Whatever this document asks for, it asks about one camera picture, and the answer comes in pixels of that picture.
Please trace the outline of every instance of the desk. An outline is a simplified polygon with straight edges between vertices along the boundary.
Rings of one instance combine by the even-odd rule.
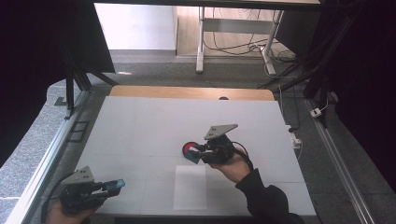
[[[308,4],[319,5],[319,0],[283,0],[274,2],[289,2],[293,4]],[[221,33],[237,33],[237,34],[257,34],[268,35],[268,41],[265,47],[261,47],[260,51],[264,58],[265,67],[268,70],[269,76],[274,76],[276,71],[272,65],[269,52],[276,34],[277,27],[280,23],[283,10],[280,10],[274,15],[272,21],[249,21],[249,20],[229,20],[229,19],[215,19],[205,18],[205,7],[200,7],[200,34],[197,51],[197,65],[196,72],[202,73],[204,71],[204,32],[221,32]]]
[[[231,100],[218,100],[220,96]],[[266,90],[115,87],[105,99],[76,169],[89,165],[95,181],[125,180],[120,196],[108,199],[98,213],[250,216],[246,198],[234,183],[181,154],[186,142],[203,143],[211,125],[230,123],[239,127],[227,135],[247,148],[264,185],[283,189],[291,212],[313,216],[278,103]],[[182,202],[182,208],[176,203],[180,167],[202,170],[203,182],[192,188],[200,191],[203,202]]]

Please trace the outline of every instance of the white board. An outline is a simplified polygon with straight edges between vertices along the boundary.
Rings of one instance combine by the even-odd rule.
[[[95,181],[125,180],[120,196],[108,199],[99,213],[249,216],[244,194],[201,161],[196,166],[205,167],[206,189],[202,192],[206,199],[199,206],[188,205],[175,192],[177,167],[195,165],[184,159],[183,145],[190,141],[203,144],[211,126],[234,123],[238,128],[227,136],[244,145],[264,185],[284,190],[291,212],[313,216],[315,210],[275,101],[108,96],[77,169],[89,165]],[[175,209],[175,197],[177,204],[190,209]]]

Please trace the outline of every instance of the metal table leg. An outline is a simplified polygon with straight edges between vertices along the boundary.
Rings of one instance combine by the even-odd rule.
[[[205,8],[199,7],[199,45],[197,51],[197,67],[196,72],[202,73],[204,71],[204,20]]]
[[[271,46],[272,43],[274,41],[274,37],[275,37],[275,33],[277,30],[277,26],[279,25],[279,21],[280,21],[280,17],[282,16],[283,11],[278,11],[277,15],[275,17],[272,29],[271,29],[271,33],[268,36],[268,42],[265,45],[265,48],[261,48],[262,51],[262,57],[264,58],[265,61],[265,67],[268,70],[268,75],[270,76],[274,76],[276,74],[274,66],[271,62],[271,58],[270,58],[270,50],[271,50]]]

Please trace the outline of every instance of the metal bracket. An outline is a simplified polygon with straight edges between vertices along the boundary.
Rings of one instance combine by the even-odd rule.
[[[237,128],[237,124],[227,124],[227,125],[219,125],[219,126],[212,126],[209,129],[209,132],[207,132],[205,136],[205,140],[210,140],[213,138],[220,137],[224,135],[225,133],[229,132],[230,130],[233,130]]]

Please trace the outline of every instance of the red object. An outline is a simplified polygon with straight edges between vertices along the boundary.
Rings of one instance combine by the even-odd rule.
[[[183,155],[185,155],[187,153],[187,151],[189,150],[190,147],[195,147],[197,145],[198,145],[198,143],[196,143],[196,142],[188,142],[188,143],[184,144],[183,148],[181,149],[183,152]]]

